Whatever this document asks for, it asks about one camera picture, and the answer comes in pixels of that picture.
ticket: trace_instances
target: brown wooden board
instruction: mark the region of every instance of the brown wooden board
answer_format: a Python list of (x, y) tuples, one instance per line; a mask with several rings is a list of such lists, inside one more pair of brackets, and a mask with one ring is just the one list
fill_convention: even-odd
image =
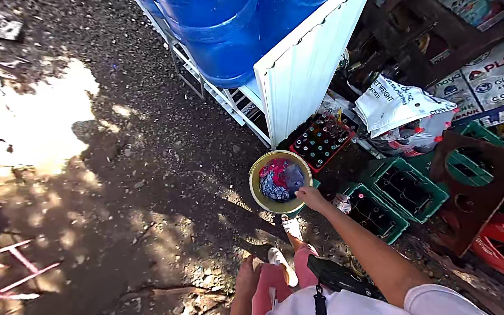
[[(463, 147), (481, 151), (481, 157), (492, 166), (494, 179), (489, 184), (481, 187), (466, 186), (446, 169), (449, 154)], [(504, 148), (447, 130), (443, 133), (443, 141), (436, 148), (429, 178), (444, 183), (450, 194), (450, 198), (438, 211), (438, 216), (444, 222), (435, 220), (432, 228), (446, 247), (462, 256), (504, 200)]]

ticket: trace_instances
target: circular hole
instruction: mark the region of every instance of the circular hole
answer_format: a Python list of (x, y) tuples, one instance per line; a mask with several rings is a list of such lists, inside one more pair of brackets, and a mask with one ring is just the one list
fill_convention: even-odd
[(480, 187), (493, 181), (493, 163), (474, 147), (460, 147), (446, 155), (446, 169), (459, 183)]
[(474, 202), (463, 193), (454, 196), (454, 204), (462, 212), (471, 213), (474, 211)]

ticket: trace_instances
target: pink shorts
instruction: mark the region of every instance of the pink shorts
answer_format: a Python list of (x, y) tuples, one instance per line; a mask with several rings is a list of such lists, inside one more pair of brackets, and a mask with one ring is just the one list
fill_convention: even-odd
[[(298, 277), (298, 286), (301, 289), (318, 284), (318, 278), (306, 266), (311, 254), (318, 256), (314, 247), (306, 244), (297, 250), (293, 258), (295, 261), (295, 272)], [(270, 288), (276, 289), (276, 299), (279, 302), (283, 302), (284, 299), (291, 295), (291, 291), (287, 283), (285, 283), (283, 269), (280, 266), (265, 263), (262, 266), (256, 294), (252, 298), (252, 315), (265, 315), (272, 309)]]

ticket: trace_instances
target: foot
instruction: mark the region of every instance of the foot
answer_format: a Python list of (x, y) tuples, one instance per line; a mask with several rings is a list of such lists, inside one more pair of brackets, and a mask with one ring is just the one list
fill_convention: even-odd
[(302, 240), (301, 228), (296, 218), (289, 218), (287, 215), (281, 216), (281, 224), (284, 226), (285, 233)]
[(297, 274), (295, 273), (295, 270), (291, 269), (289, 264), (287, 263), (287, 260), (281, 253), (281, 251), (275, 247), (271, 247), (270, 250), (268, 251), (268, 261), (277, 266), (283, 265), (285, 268), (285, 273), (287, 274), (287, 280), (288, 280), (288, 285), (289, 286), (297, 286), (298, 284), (298, 278)]

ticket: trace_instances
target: blue water container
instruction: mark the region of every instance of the blue water container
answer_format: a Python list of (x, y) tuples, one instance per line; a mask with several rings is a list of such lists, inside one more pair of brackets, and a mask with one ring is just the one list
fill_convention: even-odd
[(259, 0), (262, 53), (270, 51), (326, 0)]
[(262, 57), (258, 0), (156, 0), (204, 77), (232, 89), (254, 77)]
[(161, 10), (158, 9), (158, 6), (157, 4), (155, 4), (154, 0), (141, 0), (141, 2), (143, 3), (145, 9), (147, 9), (147, 11), (149, 11), (149, 13), (153, 16), (153, 18), (164, 18)]

